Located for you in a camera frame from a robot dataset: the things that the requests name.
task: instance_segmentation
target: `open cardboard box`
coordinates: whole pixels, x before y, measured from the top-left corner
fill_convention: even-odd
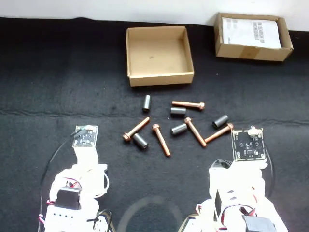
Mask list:
[[[131,86],[191,83],[193,80],[185,26],[128,28],[126,56]]]
[[[222,17],[234,19],[272,20],[278,25],[281,48],[264,48],[223,43]],[[284,61],[293,51],[293,45],[284,18],[268,15],[219,13],[214,25],[216,56],[243,59]]]

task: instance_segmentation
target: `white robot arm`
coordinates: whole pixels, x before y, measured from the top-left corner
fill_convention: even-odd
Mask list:
[[[45,232],[112,232],[111,215],[99,212],[96,198],[109,188],[107,164],[98,163],[98,126],[77,126],[72,147],[77,164],[55,176],[46,217],[39,216]]]
[[[211,199],[198,204],[179,232],[287,232],[265,197],[261,169],[267,159],[263,130],[233,130],[234,162],[216,160],[209,169]]]

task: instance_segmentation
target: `instruction sheet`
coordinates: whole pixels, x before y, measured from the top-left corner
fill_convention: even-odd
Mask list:
[[[276,21],[222,18],[223,43],[281,48]]]

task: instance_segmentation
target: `circuit board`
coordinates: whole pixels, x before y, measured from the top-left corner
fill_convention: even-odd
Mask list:
[[[265,160],[263,129],[232,130],[234,161]]]
[[[76,131],[85,126],[76,126]],[[98,126],[86,129],[73,142],[73,146],[93,146],[95,147],[98,135]]]

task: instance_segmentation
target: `metal standoff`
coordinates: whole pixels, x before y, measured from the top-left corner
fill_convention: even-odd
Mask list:
[[[143,112],[150,111],[150,103],[151,103],[151,97],[150,95],[146,95],[144,99],[144,104],[143,104]]]
[[[146,149],[148,147],[148,143],[138,133],[135,133],[132,138],[134,142],[136,142],[136,144],[142,149]]]
[[[186,111],[187,110],[184,107],[171,107],[170,108],[170,115],[184,117]]]
[[[217,120],[212,122],[213,127],[215,127],[216,129],[223,126],[225,123],[227,123],[228,121],[228,116],[227,115],[223,115],[220,118],[218,118]]]
[[[170,129],[170,133],[172,135],[178,135],[178,134],[181,134],[185,131],[187,131],[188,127],[187,127],[187,124],[183,123],[181,125],[178,125],[176,127],[173,127],[172,129]]]

